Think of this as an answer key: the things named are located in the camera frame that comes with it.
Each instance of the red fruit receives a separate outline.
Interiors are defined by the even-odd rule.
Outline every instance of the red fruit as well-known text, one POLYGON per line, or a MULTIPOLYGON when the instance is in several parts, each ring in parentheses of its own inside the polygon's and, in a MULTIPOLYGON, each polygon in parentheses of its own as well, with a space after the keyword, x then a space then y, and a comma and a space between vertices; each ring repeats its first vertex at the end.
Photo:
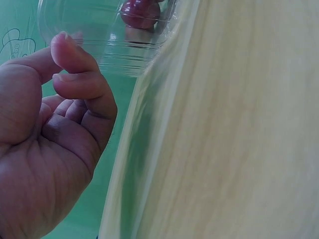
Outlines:
POLYGON ((122 6, 121 17, 131 27, 149 29, 160 17, 160 5, 155 0, 128 0, 122 6))

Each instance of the cartoon drawing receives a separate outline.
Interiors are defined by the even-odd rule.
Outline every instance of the cartoon drawing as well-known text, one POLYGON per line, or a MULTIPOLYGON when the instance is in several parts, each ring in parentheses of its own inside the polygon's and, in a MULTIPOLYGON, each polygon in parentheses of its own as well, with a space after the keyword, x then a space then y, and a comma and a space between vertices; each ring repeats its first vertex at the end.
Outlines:
POLYGON ((35 52, 35 41, 31 38, 20 39, 20 31, 16 28, 11 29, 3 36, 2 45, 0 64, 35 52))

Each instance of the finger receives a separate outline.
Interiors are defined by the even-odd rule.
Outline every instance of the finger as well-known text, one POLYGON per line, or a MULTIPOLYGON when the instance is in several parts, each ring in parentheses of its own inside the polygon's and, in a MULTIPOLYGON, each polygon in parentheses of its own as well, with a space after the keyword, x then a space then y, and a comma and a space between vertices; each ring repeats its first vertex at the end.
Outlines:
POLYGON ((83 116, 87 112, 88 108, 84 100, 74 100, 72 105, 67 110, 65 117, 77 123, 81 123, 83 116))
POLYGON ((85 100, 88 111, 81 125, 104 150, 117 115, 117 106, 105 78, 97 72, 58 74, 53 76, 53 86, 66 99, 85 100))
POLYGON ((54 62, 69 73, 99 72, 99 67, 93 56, 78 46, 66 32, 53 38, 51 55, 54 62))
POLYGON ((61 104, 64 100, 65 99, 59 95, 47 96, 42 98, 42 103, 48 105, 51 108, 52 112, 54 112, 59 104, 61 104))
POLYGON ((59 104, 59 106, 55 109, 54 113, 60 116, 65 117, 65 114, 69 107, 72 105, 74 100, 64 100, 59 104))
POLYGON ((15 58, 7 61, 3 65, 24 65, 37 71, 41 84, 52 79, 52 75, 59 73, 62 69, 55 64, 51 56, 50 47, 41 49, 29 56, 15 58))
POLYGON ((54 75, 53 86, 66 99, 85 100, 88 109, 98 117, 113 119, 116 116, 113 93, 100 73, 54 75))

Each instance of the wood grain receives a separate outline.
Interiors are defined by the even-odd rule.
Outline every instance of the wood grain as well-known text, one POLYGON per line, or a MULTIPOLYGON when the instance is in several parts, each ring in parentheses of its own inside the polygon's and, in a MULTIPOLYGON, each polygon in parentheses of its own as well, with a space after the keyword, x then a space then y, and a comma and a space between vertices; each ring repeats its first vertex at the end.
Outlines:
POLYGON ((139 79, 102 235, 319 238, 319 2, 198 2, 139 79))

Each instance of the teal background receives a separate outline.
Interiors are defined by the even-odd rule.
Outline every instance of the teal background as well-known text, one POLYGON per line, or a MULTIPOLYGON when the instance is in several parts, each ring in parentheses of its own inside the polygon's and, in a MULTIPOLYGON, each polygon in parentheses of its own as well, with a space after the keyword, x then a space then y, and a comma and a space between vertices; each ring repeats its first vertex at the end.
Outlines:
MULTIPOLYGON (((12 55, 20 57, 22 54, 29 54, 45 47, 36 24, 37 4, 38 0, 1 1, 0 38, 2 39, 7 32, 15 34, 9 34, 8 39, 5 37, 4 46, 0 44, 0 64, 10 59, 12 55), (18 55, 14 52, 17 42, 20 45, 18 55)), ((114 75, 108 75, 107 80, 119 109, 112 137, 100 159, 91 184, 67 218, 44 239, 95 239, 98 234, 114 159, 136 81, 135 78, 114 75)), ((53 94, 55 91, 50 82, 43 85, 43 96, 53 94)))

